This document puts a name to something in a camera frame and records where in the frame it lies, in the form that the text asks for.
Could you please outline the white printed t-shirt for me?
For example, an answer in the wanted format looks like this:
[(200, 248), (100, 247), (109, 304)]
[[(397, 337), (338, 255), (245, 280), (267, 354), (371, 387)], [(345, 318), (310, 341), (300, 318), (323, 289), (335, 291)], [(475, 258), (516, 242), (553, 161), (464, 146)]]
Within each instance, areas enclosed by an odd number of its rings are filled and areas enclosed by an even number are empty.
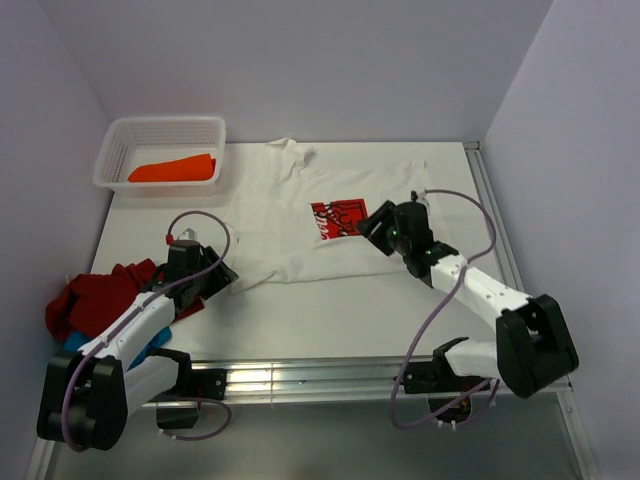
[(368, 169), (319, 170), (311, 150), (285, 138), (250, 161), (224, 217), (234, 234), (239, 293), (291, 284), (403, 271), (356, 230), (385, 201), (408, 200), (431, 178), (423, 160)]

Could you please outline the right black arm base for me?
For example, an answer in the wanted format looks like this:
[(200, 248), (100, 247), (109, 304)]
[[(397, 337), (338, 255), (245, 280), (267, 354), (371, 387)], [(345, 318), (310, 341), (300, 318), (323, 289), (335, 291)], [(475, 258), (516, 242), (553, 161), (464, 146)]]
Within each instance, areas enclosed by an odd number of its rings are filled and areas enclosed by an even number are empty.
[(456, 400), (481, 382), (479, 377), (456, 376), (441, 359), (410, 361), (401, 376), (405, 395), (424, 395), (428, 412), (433, 413)]

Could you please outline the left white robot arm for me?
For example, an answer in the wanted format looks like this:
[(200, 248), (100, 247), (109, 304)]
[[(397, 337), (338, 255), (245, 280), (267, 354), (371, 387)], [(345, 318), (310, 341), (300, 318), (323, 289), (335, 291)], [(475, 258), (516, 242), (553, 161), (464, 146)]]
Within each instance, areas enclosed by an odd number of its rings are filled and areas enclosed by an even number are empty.
[(165, 263), (82, 275), (47, 307), (65, 346), (48, 362), (36, 432), (75, 451), (109, 450), (147, 402), (221, 404), (226, 373), (198, 374), (166, 344), (170, 326), (237, 281), (212, 247), (170, 240)]

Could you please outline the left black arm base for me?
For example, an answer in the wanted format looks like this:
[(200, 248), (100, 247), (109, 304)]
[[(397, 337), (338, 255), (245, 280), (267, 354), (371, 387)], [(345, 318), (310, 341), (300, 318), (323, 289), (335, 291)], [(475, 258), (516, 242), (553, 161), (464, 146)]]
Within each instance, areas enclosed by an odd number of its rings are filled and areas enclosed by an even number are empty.
[(227, 371), (222, 368), (196, 369), (190, 373), (181, 393), (165, 394), (161, 403), (177, 403), (177, 406), (158, 406), (155, 413), (159, 429), (170, 432), (192, 430), (204, 418), (206, 406), (214, 406), (223, 412), (223, 423), (216, 430), (222, 431), (231, 421), (231, 409), (224, 403)]

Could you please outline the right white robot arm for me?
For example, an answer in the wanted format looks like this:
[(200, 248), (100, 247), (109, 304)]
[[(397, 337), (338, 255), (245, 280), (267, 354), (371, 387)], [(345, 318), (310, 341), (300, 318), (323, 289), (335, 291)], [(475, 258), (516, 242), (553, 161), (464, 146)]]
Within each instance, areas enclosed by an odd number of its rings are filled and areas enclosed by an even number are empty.
[(413, 277), (451, 295), (494, 334), (487, 342), (454, 338), (430, 360), (409, 362), (401, 381), (406, 393), (464, 390), (496, 379), (526, 399), (578, 368), (558, 302), (514, 290), (470, 266), (458, 250), (435, 239), (424, 204), (387, 201), (357, 230), (383, 254), (400, 255)]

